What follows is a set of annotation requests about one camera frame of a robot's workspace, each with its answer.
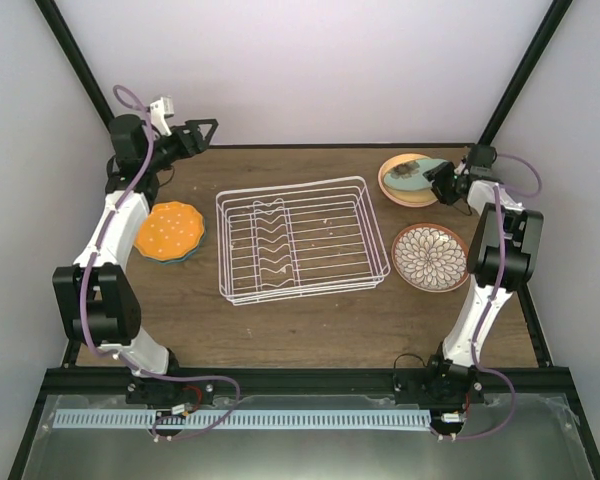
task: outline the white wall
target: white wall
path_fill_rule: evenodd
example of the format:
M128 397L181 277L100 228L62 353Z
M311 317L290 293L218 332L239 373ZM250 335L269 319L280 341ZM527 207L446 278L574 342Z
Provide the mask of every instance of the white wall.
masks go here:
M35 3L0 1L0 480L60 364L51 275L89 239L109 145Z
M600 449L600 0L573 2L495 145L528 157L546 183L528 202L545 214L531 289Z
M549 0L60 0L98 82L171 93L216 144L466 142Z

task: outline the small plate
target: small plate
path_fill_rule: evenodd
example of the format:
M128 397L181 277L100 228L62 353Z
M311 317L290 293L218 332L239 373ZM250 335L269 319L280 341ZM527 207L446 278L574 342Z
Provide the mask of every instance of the small plate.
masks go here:
M147 258L171 263L195 252L204 233L204 219L193 206L159 203L140 227L134 245Z
M400 276L425 292L450 292L469 277L468 249L451 230L419 223L405 228L393 242L393 264Z
M380 184L380 189L389 198L389 200L397 203L398 205L402 205L403 207L412 208L428 207L429 205L433 205L438 201L430 188L417 190L415 192L401 192L400 190L395 190L386 186L384 183L384 176L392 168L404 163L415 162L421 158L430 157L421 155L419 153L403 153L402 155L397 155L390 158L382 164L380 170L378 170L378 183Z

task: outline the white wire rack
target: white wire rack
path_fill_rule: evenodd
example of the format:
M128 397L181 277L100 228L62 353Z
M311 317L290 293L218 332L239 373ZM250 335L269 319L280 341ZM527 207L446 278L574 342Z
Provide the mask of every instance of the white wire rack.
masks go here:
M234 305L374 288L390 266L361 177L220 192L220 293Z

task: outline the wooden table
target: wooden table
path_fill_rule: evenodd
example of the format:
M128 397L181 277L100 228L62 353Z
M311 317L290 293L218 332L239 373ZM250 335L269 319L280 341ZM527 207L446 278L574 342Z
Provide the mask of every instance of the wooden table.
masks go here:
M464 154L464 149L416 151L454 161ZM218 292L215 196L223 190L360 175L369 186L388 252L403 228L420 222L450 228L469 244L477 215L467 217L439 204L404 208L382 194L378 169L400 153L407 151L213 149L176 163L175 178L160 190L158 202L194 205L205 217L207 237L184 263L161 265L132 252L127 275L142 306L143 327L183 366L389 367L404 352L426 359L454 325L469 282L450 293L426 293L392 270L372 290L237 307ZM536 366L516 296L498 316L482 358L494 367ZM111 362L93 358L86 348L78 359L78 365Z

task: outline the stacked plates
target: stacked plates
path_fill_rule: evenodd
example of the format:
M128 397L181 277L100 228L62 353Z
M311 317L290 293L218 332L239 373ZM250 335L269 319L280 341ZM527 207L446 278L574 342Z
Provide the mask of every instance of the stacked plates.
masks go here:
M204 218L193 206L159 203L140 227L134 245L143 256L169 264L193 255L204 235Z
M403 207L426 207L438 201L423 173L446 160L419 153L405 153L390 158L378 171L382 192Z

